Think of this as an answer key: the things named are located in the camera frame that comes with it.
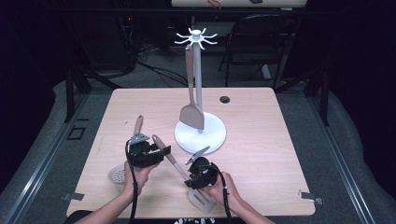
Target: gray carpet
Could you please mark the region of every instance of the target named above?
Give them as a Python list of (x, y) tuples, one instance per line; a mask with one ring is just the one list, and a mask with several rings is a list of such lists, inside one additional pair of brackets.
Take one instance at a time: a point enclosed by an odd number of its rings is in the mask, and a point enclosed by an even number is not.
[[(154, 50), (147, 55), (142, 55), (142, 58), (147, 57), (145, 60), (147, 64), (166, 68), (185, 76), (182, 51), (178, 49), (176, 51), (178, 53)], [(219, 59), (220, 55), (216, 52), (203, 53), (204, 86), (222, 87), (224, 85), (224, 72), (217, 71)], [(260, 71), (257, 67), (238, 67), (231, 74), (230, 86), (271, 86), (271, 81), (251, 81), (258, 77), (260, 77)], [(141, 65), (137, 65), (131, 74), (111, 78), (111, 80), (126, 88), (183, 87), (182, 84), (166, 77), (164, 77), (166, 81), (164, 82), (159, 75)], [(81, 110), (70, 122), (66, 133), (61, 136), (62, 141), (57, 145), (61, 150), (55, 155), (54, 163), (50, 165), (44, 181), (34, 193), (35, 197), (30, 204), (27, 204), (25, 213), (22, 211), (20, 223), (63, 223), (66, 219), (65, 212), (69, 201), (63, 200), (62, 197), (66, 192), (75, 190), (111, 94), (109, 88), (98, 81), (91, 80), (91, 84), (94, 90), (87, 97), (80, 95), (79, 99), (84, 104), (80, 106)], [(311, 99), (304, 97), (303, 87), (304, 84), (299, 84), (288, 92), (277, 94), (276, 97), (308, 187), (311, 192), (322, 197), (325, 204), (317, 205), (317, 212), (310, 217), (270, 218), (277, 223), (361, 223), (335, 166), (327, 136), (321, 130), (320, 120), (316, 117), (318, 112), (310, 104)], [(20, 170), (0, 196), (1, 223), (10, 216), (10, 211), (12, 212), (12, 208), (15, 208), (18, 197), (30, 176), (53, 147), (53, 142), (59, 132), (64, 129), (63, 121), (66, 111), (64, 83), (54, 90), (57, 93), (57, 102), (48, 122), (37, 137)], [(375, 183), (370, 170), (362, 160), (361, 142), (353, 122), (332, 94), (329, 103), (329, 122), (330, 130), (346, 158), (376, 223), (396, 223), (396, 202)], [(67, 140), (73, 127), (85, 130), (80, 140)]]

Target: chair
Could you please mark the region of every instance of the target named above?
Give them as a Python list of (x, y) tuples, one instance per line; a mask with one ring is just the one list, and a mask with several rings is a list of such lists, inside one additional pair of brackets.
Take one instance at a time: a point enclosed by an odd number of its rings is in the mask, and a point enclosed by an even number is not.
[(296, 31), (297, 24), (298, 21), (289, 15), (249, 15), (237, 21), (227, 36), (219, 66), (220, 71), (227, 63), (225, 87), (228, 87), (230, 64), (277, 64), (274, 88), (287, 40)]

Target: spatula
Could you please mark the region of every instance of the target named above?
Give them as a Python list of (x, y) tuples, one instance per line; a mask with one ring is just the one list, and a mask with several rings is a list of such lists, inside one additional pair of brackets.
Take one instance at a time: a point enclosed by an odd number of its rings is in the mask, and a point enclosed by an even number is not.
[[(163, 140), (161, 140), (161, 138), (159, 138), (157, 135), (152, 135), (152, 140), (160, 150), (163, 150), (163, 148), (166, 147), (166, 145), (163, 143)], [(172, 163), (172, 165), (175, 166), (178, 172), (183, 176), (184, 180), (190, 179), (178, 165), (171, 153), (165, 155), (165, 157)], [(210, 195), (208, 195), (206, 192), (203, 192), (199, 189), (189, 188), (189, 199), (192, 204), (205, 213), (209, 213), (217, 204), (216, 200), (210, 197)]]
[(203, 130), (205, 127), (205, 116), (201, 108), (195, 103), (193, 96), (193, 55), (191, 45), (186, 47), (186, 69), (187, 69), (187, 81), (189, 82), (189, 95), (190, 103), (183, 106), (180, 111), (179, 120), (186, 125), (191, 126), (199, 130)]

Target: table top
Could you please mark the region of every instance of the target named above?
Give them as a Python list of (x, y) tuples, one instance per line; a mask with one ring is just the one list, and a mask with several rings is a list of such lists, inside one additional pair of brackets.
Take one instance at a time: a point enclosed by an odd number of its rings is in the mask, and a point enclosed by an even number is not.
[[(264, 0), (253, 4), (249, 0), (218, 0), (222, 7), (305, 7), (306, 0)], [(172, 7), (212, 7), (207, 0), (172, 0)]]
[[(228, 104), (220, 97), (230, 98)], [(203, 109), (224, 123), (227, 136), (214, 153), (205, 155), (221, 171), (232, 175), (240, 195), (264, 216), (307, 216), (315, 206), (298, 192), (309, 192), (277, 99), (270, 88), (203, 88)], [(76, 193), (67, 210), (96, 210), (118, 195), (122, 184), (114, 184), (108, 172), (126, 161), (125, 142), (133, 135), (139, 115), (142, 133), (158, 135), (187, 172), (184, 163), (191, 154), (181, 149), (174, 131), (180, 110), (189, 103), (187, 88), (118, 89), (93, 141)], [(120, 217), (129, 217), (129, 206)], [(188, 198), (181, 175), (167, 160), (154, 169), (138, 197), (136, 218), (226, 217), (218, 204), (209, 214)]]

